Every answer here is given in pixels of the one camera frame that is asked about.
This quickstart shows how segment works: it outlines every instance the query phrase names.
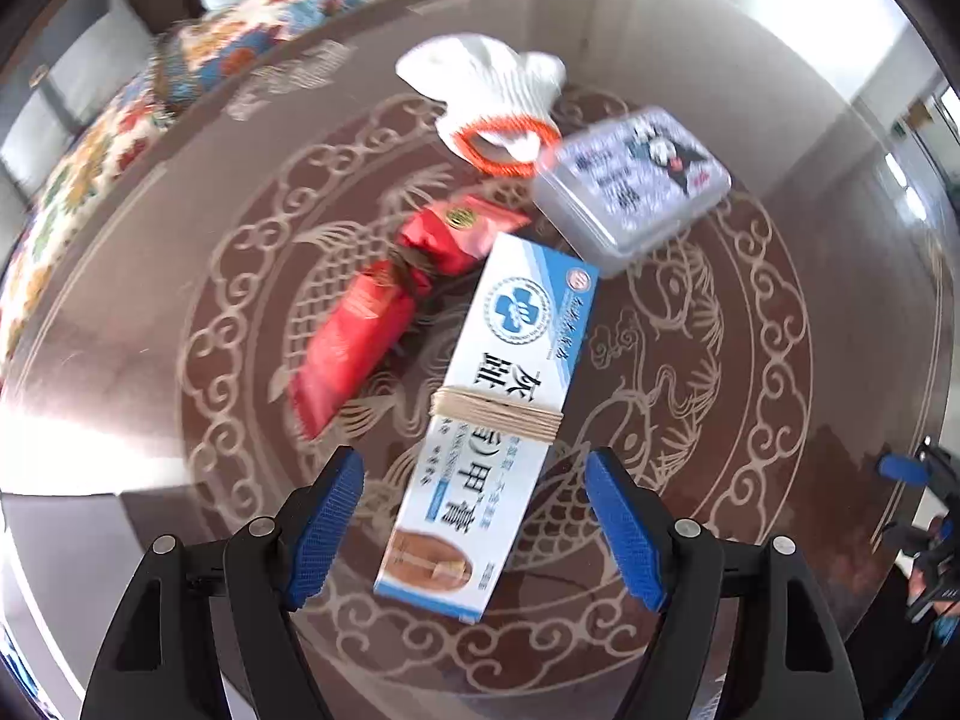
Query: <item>colorful floral cloth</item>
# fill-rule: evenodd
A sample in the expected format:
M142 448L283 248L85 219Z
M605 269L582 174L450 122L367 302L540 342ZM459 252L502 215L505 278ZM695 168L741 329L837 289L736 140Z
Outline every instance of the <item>colorful floral cloth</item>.
M117 177L184 110L284 41L374 0L246 0L182 23L107 105L35 196L35 218L0 292L0 382L40 293Z

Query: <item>red candy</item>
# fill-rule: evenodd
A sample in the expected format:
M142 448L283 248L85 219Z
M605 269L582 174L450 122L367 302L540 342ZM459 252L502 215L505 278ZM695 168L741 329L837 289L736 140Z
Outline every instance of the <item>red candy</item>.
M528 221L474 196L431 203L410 218L397 234L398 256L358 274L310 339L288 388L304 437L320 435L400 340L432 287L427 271L464 274L486 258L498 232Z

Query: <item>white glove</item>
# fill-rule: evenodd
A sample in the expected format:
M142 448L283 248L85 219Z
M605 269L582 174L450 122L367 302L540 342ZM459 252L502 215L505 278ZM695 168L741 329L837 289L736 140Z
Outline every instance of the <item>white glove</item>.
M440 138L493 175L532 175L541 147L560 140L550 107L566 71L548 53L519 55L486 35L443 35L400 57L397 75L421 95L446 103L437 119ZM491 159L477 148L474 134L505 148L514 162Z

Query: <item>hand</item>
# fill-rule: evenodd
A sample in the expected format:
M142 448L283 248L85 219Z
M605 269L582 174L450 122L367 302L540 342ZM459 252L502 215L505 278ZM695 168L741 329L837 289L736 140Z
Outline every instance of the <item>hand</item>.
M933 522L930 522L930 527L928 531L930 536L936 536L940 532L940 527L944 524L944 519L942 517L934 517ZM923 594L923 591L926 589L926 582L923 580L923 574L920 573L920 570L917 567L914 567L913 571L910 572L910 579L907 581L907 598L912 604L915 600L920 598L920 595ZM947 615L947 617L960 617L960 604L954 603L954 601L936 601L933 604L933 610L936 611L939 615Z

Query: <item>table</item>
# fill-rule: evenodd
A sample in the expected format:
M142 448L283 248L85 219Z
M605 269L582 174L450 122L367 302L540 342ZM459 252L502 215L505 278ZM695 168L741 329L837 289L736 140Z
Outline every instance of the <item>table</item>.
M412 210L472 191L533 212L524 182L450 154L440 106L392 72L457 31L563 58L565 132L658 104L736 177L715 212L601 285L560 437L473 627L371 581L476 275L424 307L323 440L299 438L283 394L318 320ZM5 491L121 491L143 546L201 541L272 514L352 443L364 497L295 616L340 716L613 714L655 618L587 505L591 446L720 536L790 533L853 627L891 562L880 525L916 504L872 463L939 428L953 296L938 237L899 213L885 149L829 85L723 0L391 0L263 62L275 82L254 71L192 109L55 274L3 393ZM542 218L531 234L565 246Z

